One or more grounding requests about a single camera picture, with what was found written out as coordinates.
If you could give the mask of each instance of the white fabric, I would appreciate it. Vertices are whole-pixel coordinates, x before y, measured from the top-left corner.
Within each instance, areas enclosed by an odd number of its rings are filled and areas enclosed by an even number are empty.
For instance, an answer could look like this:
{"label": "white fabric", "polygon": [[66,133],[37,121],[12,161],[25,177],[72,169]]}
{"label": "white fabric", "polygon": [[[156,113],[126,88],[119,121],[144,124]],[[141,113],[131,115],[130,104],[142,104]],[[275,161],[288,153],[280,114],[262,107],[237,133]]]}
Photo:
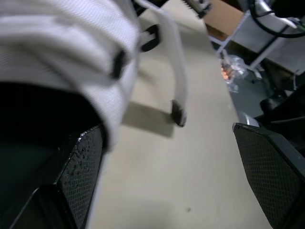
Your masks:
{"label": "white fabric", "polygon": [[[175,99],[185,107],[177,28],[163,10],[138,3],[158,16],[180,87]],[[129,0],[2,0],[0,81],[81,93],[103,120],[112,148],[135,82],[141,32]],[[121,50],[121,76],[113,79],[113,60]]]}

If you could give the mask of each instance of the black cable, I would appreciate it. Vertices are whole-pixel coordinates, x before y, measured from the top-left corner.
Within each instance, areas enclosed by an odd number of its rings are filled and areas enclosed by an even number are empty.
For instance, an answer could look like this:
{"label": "black cable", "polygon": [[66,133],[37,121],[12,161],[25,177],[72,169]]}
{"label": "black cable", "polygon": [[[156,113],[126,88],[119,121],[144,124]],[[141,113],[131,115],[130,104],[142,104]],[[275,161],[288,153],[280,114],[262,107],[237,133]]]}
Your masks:
{"label": "black cable", "polygon": [[274,11],[271,10],[271,11],[264,12],[264,13],[261,13],[261,14],[256,14],[256,17],[257,17],[257,18],[261,18],[261,17],[264,17],[264,16],[269,15],[270,13],[274,13]]}
{"label": "black cable", "polygon": [[305,32],[297,33],[297,34],[284,34],[284,33],[279,33],[274,30],[269,29],[268,27],[264,26],[258,19],[256,15],[256,8],[255,8],[255,0],[248,0],[249,4],[249,10],[251,13],[251,16],[254,20],[254,22],[264,31],[267,33],[274,35],[276,37],[283,37],[283,38],[298,38],[298,37],[303,37],[305,36]]}
{"label": "black cable", "polygon": [[284,123],[290,123],[290,122],[296,122],[296,121],[305,121],[305,116],[297,117],[297,118],[290,118],[285,120],[277,120],[272,121],[271,124],[284,124]]}

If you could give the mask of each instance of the black plastic clip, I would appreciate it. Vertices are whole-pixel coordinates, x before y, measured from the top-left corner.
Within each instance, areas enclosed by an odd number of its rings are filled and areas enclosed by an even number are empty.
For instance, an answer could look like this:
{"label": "black plastic clip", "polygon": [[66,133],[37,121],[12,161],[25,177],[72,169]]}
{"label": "black plastic clip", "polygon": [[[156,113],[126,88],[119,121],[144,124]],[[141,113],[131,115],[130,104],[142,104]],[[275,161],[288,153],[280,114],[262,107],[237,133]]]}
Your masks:
{"label": "black plastic clip", "polygon": [[154,34],[155,38],[147,42],[146,44],[142,45],[141,50],[142,52],[147,52],[155,48],[160,43],[160,35],[159,35],[159,27],[158,25],[153,25],[149,27],[146,32],[149,34]]}

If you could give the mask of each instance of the beige floor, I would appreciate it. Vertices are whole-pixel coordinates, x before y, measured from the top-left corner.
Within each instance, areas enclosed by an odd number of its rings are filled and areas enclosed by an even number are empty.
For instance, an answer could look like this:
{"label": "beige floor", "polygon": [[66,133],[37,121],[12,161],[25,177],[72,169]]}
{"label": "beige floor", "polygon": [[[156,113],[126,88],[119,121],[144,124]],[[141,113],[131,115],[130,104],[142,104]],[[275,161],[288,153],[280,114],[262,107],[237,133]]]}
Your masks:
{"label": "beige floor", "polygon": [[[92,229],[270,229],[232,133],[237,117],[202,21],[182,2],[179,25],[190,76],[186,127],[170,122],[173,73],[158,48],[140,74],[88,223]],[[145,13],[142,23],[155,22]]]}

